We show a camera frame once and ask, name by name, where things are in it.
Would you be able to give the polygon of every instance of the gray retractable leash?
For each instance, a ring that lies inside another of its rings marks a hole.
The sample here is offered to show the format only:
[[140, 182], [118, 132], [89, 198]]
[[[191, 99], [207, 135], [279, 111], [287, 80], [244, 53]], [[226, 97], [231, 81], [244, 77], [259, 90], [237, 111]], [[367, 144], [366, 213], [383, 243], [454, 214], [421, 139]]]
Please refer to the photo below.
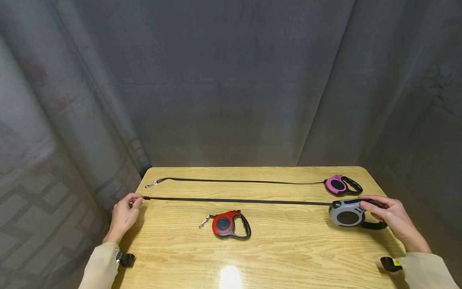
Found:
[[364, 213], [366, 210], [360, 207], [359, 203], [361, 201], [371, 203], [384, 209], [381, 203], [373, 200], [348, 199], [333, 201], [332, 205], [329, 207], [329, 215], [332, 222], [342, 227], [362, 227], [369, 230], [385, 229], [387, 227], [387, 223], [385, 222], [370, 223], [365, 221], [366, 216]]
[[299, 202], [299, 201], [277, 201], [277, 200], [247, 200], [247, 199], [211, 199], [211, 198], [184, 198], [184, 197], [143, 197], [145, 200], [164, 200], [164, 201], [186, 201], [186, 202], [219, 202], [219, 203], [263, 203], [263, 204], [295, 204], [295, 205], [315, 205], [329, 206], [329, 215], [334, 224], [343, 227], [362, 227], [370, 230], [380, 230], [387, 227], [385, 222], [369, 223], [365, 221], [365, 210], [359, 206], [361, 201], [372, 203], [380, 208], [383, 206], [372, 200], [347, 199], [324, 202]]

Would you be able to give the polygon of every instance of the retractable dog leash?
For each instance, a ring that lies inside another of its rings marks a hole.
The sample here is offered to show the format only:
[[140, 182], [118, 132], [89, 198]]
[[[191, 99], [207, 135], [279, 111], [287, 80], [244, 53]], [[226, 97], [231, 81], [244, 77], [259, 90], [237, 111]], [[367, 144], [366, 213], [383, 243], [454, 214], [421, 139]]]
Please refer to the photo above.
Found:
[[[219, 182], [219, 183], [260, 183], [260, 184], [324, 184], [327, 192], [336, 197], [345, 195], [357, 196], [363, 192], [363, 188], [354, 180], [342, 175], [334, 175], [322, 182], [314, 183], [290, 183], [290, 182], [276, 182], [276, 181], [256, 181], [256, 180], [228, 180], [228, 179], [201, 179], [201, 178], [160, 178], [152, 184], [147, 184], [145, 188], [158, 185], [166, 180], [183, 181], [183, 182]], [[355, 190], [351, 190], [348, 185], [352, 186]]]

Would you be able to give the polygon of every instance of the finger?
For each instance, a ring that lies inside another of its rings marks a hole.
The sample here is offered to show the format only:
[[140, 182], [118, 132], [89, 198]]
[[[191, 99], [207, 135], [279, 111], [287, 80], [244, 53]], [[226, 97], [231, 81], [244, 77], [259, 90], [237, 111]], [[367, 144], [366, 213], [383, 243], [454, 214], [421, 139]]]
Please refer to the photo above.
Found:
[[374, 201], [377, 201], [385, 205], [386, 207], [390, 207], [397, 203], [397, 201], [394, 199], [390, 199], [390, 198], [383, 197], [383, 196], [377, 196], [377, 195], [362, 195], [362, 196], [359, 196], [358, 198], [363, 199], [363, 200], [364, 199], [374, 200]]
[[385, 209], [379, 208], [378, 206], [373, 205], [373, 204], [368, 203], [368, 202], [365, 202], [365, 201], [362, 201], [359, 204], [366, 211], [374, 213], [374, 214], [376, 214], [377, 216], [379, 216], [381, 218], [383, 218], [385, 216], [385, 212], [387, 211]]
[[143, 196], [138, 193], [129, 193], [121, 200], [121, 202], [128, 204], [129, 202], [134, 201], [140, 197], [143, 197]]
[[384, 221], [381, 217], [377, 216], [377, 215], [374, 214], [374, 213], [371, 213], [371, 215], [372, 215], [374, 218], [376, 218], [377, 220], [379, 220], [380, 222], [383, 222], [383, 221]]
[[132, 209], [135, 209], [135, 210], [139, 209], [141, 206], [141, 203], [143, 203], [143, 198], [142, 197], [137, 198], [132, 204]]

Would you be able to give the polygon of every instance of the wrist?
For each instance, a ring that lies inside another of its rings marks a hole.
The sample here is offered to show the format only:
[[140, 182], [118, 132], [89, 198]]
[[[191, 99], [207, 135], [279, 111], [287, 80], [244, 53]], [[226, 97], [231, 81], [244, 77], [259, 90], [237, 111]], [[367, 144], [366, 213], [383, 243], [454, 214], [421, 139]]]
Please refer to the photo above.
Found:
[[427, 241], [420, 234], [409, 238], [408, 240], [403, 240], [402, 243], [406, 249], [406, 252], [421, 252], [432, 254], [430, 246], [428, 246]]
[[121, 232], [120, 230], [109, 229], [109, 232], [103, 239], [103, 244], [109, 242], [119, 244], [124, 234], [125, 232]]

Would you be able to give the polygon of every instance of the wood grain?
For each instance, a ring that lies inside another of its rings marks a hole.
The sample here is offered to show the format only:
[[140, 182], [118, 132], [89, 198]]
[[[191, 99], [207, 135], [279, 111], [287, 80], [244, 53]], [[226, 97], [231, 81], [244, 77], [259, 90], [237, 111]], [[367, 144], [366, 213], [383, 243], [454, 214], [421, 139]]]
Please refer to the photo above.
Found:
[[[167, 180], [149, 189], [145, 185], [165, 177], [316, 182], [335, 174], [356, 180], [365, 194], [384, 195], [361, 167], [156, 167], [148, 170], [137, 192], [151, 197], [331, 202], [336, 198], [322, 184]], [[240, 209], [249, 221], [249, 240], [218, 239], [211, 221], [198, 228], [208, 214], [233, 209]], [[324, 206], [144, 201], [121, 248], [137, 259], [133, 268], [119, 270], [113, 288], [407, 288], [402, 273], [391, 275], [376, 266], [383, 256], [404, 255], [388, 228], [338, 227]]]

